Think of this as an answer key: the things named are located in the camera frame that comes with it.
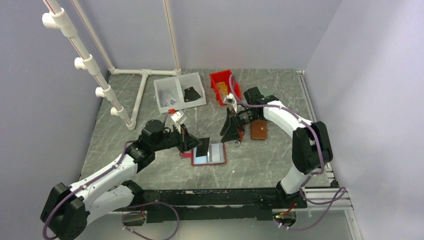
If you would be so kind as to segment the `black credit card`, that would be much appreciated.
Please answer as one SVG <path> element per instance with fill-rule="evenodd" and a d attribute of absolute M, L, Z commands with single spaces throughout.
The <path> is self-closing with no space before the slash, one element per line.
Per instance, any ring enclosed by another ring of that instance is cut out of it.
<path fill-rule="evenodd" d="M 200 145 L 196 147 L 195 157 L 200 158 L 206 156 L 209 152 L 210 138 L 204 137 L 199 139 Z"/>

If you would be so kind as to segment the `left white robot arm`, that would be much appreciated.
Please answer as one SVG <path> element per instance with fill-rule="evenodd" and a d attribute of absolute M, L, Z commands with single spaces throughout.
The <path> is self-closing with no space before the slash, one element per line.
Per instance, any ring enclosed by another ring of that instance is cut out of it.
<path fill-rule="evenodd" d="M 40 215 L 43 238 L 74 240 L 88 224 L 111 211 L 148 205 L 145 191 L 129 178 L 146 168 L 158 151 L 177 148 L 185 153 L 201 145 L 184 124 L 168 128 L 158 119 L 149 120 L 138 139 L 125 142 L 122 153 L 108 165 L 51 189 Z"/>

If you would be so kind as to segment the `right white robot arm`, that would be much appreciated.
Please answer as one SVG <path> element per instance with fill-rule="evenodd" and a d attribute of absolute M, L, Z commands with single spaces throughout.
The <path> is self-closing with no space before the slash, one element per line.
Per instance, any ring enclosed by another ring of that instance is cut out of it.
<path fill-rule="evenodd" d="M 238 111 L 241 103 L 232 93 L 224 97 L 225 123 L 220 131 L 221 142 L 239 140 L 247 125 L 257 120 L 266 120 L 280 127 L 292 139 L 292 166 L 276 186 L 276 203 L 287 208 L 295 201 L 295 193 L 313 175 L 320 175 L 325 164 L 333 159 L 333 151 L 326 125 L 322 121 L 312 122 L 287 108 L 276 96 L 261 94 L 257 87 L 244 92 L 244 110 Z"/>

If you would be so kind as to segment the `red card holder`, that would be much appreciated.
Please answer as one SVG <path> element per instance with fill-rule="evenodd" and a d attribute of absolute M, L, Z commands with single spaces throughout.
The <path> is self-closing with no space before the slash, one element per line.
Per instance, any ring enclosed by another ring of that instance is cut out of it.
<path fill-rule="evenodd" d="M 225 165 L 227 163 L 226 146 L 224 143 L 209 144 L 206 155 L 196 156 L 197 148 L 189 152 L 179 153 L 181 158 L 190 159 L 193 167 Z"/>

